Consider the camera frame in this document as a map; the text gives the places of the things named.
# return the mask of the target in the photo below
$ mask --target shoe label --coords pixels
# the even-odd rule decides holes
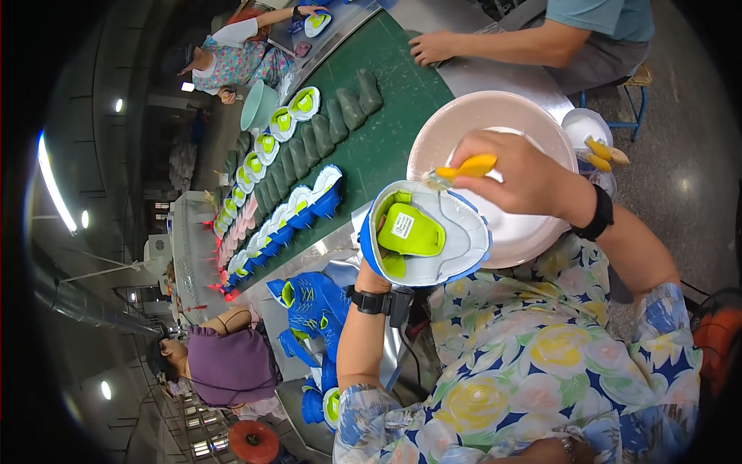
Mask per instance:
[[[415,218],[401,212],[394,220],[394,225],[392,226],[391,232],[397,237],[407,238],[407,236],[410,234],[410,230],[413,228],[414,223]]]

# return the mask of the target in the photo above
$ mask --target floral sleeve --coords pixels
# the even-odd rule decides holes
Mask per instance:
[[[677,285],[662,284],[644,297],[631,341],[629,354],[654,391],[654,401],[639,411],[623,411],[624,458],[668,462],[693,435],[703,356],[693,346],[688,312]]]
[[[420,407],[418,403],[403,408],[386,391],[374,385],[348,387],[340,396],[332,461],[365,463],[378,456],[382,448],[402,438]]]

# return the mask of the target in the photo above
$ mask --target floral dress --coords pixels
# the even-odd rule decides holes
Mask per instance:
[[[655,287],[631,343],[608,324],[608,261],[570,234],[536,260],[476,272],[430,296],[444,370],[422,403],[341,395],[336,463],[480,463],[533,441],[579,437],[595,463],[663,463],[693,433],[702,353],[683,296]]]
[[[211,76],[193,77],[194,86],[200,91],[236,84],[251,88],[259,79],[274,88],[291,66],[291,60],[283,51],[268,49],[265,42],[247,40],[239,48],[220,45],[207,36],[202,48],[211,51],[217,62]]]

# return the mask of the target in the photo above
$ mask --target smartphone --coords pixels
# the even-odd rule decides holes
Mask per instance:
[[[296,53],[296,56],[298,56],[299,58],[304,58],[309,52],[310,48],[312,48],[310,44],[306,42],[299,42],[299,45],[296,46],[294,53]]]

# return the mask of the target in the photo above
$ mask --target blue stool leg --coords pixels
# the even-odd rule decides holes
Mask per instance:
[[[639,107],[639,115],[637,116],[637,128],[634,129],[634,134],[631,136],[631,141],[636,142],[637,138],[639,138],[639,129],[642,128],[642,121],[644,120],[644,111],[647,109],[647,91],[646,88],[643,86],[641,87],[642,91],[642,104]]]

